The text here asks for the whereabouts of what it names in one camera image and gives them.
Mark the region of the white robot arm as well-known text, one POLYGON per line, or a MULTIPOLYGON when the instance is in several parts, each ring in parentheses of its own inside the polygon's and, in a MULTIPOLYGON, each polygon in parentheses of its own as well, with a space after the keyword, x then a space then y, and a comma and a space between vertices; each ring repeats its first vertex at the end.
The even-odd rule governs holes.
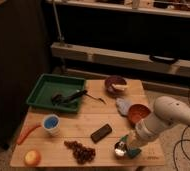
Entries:
POLYGON ((145 146, 155 141, 162 132, 179 123, 190 127, 190 107, 175 98, 161 96, 155 100, 153 111, 129 132, 126 140, 127 148, 136 149, 145 146))

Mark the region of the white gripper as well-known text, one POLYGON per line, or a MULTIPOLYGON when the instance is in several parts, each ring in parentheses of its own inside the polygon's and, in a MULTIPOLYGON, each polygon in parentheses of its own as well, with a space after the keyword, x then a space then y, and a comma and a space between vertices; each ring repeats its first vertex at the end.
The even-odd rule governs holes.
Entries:
POLYGON ((147 142, 139 137, 135 130, 131 130, 126 139, 126 146, 128 149, 136 149, 146 145, 147 142))

